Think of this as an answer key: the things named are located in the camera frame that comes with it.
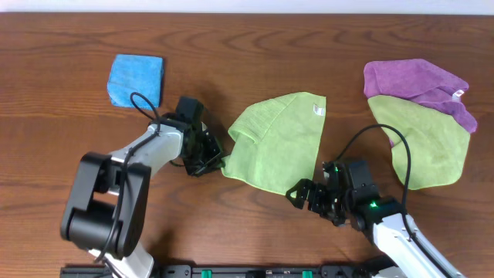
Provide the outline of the green microfiber cloth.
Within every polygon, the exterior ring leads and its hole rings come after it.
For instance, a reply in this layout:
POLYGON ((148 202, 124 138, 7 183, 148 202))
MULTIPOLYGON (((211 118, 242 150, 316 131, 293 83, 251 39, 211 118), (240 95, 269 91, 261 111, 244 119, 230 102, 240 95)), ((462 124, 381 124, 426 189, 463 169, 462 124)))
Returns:
POLYGON ((327 99, 308 92, 286 94, 247 107, 228 129, 235 142, 222 174, 266 192, 284 195, 315 171, 327 99))

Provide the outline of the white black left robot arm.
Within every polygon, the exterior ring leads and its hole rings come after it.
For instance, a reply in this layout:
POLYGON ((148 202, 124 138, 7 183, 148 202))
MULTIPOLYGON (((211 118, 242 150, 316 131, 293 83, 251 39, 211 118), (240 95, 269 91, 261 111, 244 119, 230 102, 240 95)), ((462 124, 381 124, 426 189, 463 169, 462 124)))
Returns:
POLYGON ((126 147, 80 160, 60 234, 95 259, 67 265, 61 277, 188 277, 162 266, 140 243, 150 183, 176 158, 199 177, 222 166, 222 146, 198 119, 156 119, 126 147))

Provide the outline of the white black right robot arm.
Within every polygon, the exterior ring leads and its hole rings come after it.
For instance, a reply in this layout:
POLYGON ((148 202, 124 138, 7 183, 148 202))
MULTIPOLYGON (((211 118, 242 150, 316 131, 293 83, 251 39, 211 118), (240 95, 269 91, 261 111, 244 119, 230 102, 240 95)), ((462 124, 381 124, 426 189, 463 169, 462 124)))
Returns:
POLYGON ((396 198, 382 197, 366 161, 323 164, 324 183, 307 178, 286 192, 298 209, 311 212, 336 227, 349 222, 391 261, 377 275, 405 277, 462 277, 424 236, 396 198))

